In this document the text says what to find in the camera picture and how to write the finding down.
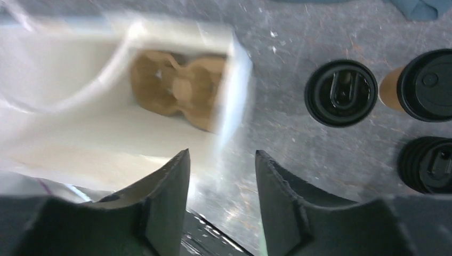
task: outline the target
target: speckled countertop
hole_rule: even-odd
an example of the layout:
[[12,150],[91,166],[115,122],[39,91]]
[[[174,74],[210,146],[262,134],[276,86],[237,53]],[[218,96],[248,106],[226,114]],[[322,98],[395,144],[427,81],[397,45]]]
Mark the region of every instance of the speckled countertop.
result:
[[452,137],[452,123],[417,121],[377,103],[361,123],[323,126],[304,105],[304,83],[327,61],[349,58],[381,81],[432,49],[452,47],[452,12],[436,22],[409,22],[390,3],[283,4],[265,0],[40,0],[19,1],[33,15],[98,15],[131,9],[225,22],[254,62],[253,112],[219,163],[193,177],[190,208],[206,216],[251,252],[259,247],[259,200],[254,152],[266,150],[282,166],[331,193],[365,201],[387,193],[414,193],[394,169],[397,153],[422,135]]

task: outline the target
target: coffee cup lid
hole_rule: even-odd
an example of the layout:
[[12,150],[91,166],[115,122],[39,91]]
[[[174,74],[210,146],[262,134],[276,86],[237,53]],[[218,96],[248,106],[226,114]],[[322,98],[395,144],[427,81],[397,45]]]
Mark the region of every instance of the coffee cup lid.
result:
[[402,108],[426,122],[452,120],[452,49],[424,53],[402,71],[397,86]]
[[311,116],[332,127],[346,127],[363,120],[377,101],[377,82],[359,62],[336,60],[317,69],[309,78],[304,99]]

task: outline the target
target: white container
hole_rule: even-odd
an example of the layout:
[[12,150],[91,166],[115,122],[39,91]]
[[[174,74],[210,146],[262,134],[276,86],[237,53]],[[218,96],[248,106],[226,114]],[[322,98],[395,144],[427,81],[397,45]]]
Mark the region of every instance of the white container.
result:
[[[142,50],[227,56],[217,133],[138,106],[129,68]],[[136,13],[2,21],[0,60],[0,169],[91,189],[121,189],[186,148],[191,172],[208,171],[249,100],[252,64],[222,25]]]

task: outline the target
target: cup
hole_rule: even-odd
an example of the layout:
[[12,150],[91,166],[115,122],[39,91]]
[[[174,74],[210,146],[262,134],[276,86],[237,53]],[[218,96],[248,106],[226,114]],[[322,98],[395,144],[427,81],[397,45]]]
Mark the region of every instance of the cup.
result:
[[426,52],[380,85],[386,106],[425,122],[452,120],[452,49]]

